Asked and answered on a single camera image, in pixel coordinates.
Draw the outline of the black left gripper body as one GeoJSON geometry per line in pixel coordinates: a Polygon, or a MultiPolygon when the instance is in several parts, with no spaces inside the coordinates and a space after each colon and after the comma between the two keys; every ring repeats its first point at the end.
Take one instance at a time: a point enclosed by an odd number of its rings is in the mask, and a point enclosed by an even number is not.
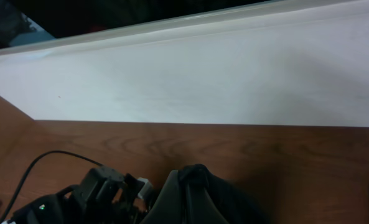
{"type": "Polygon", "coordinates": [[[75,223],[140,223],[144,212],[134,201],[145,185],[110,167],[90,169],[75,189],[75,223]]]}

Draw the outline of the black patterned shirt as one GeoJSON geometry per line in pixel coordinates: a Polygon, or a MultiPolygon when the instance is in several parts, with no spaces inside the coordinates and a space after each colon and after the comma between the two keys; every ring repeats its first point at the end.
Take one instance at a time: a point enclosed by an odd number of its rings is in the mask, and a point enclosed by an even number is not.
{"type": "Polygon", "coordinates": [[[196,164],[172,170],[141,224],[267,224],[246,193],[196,164]]]}

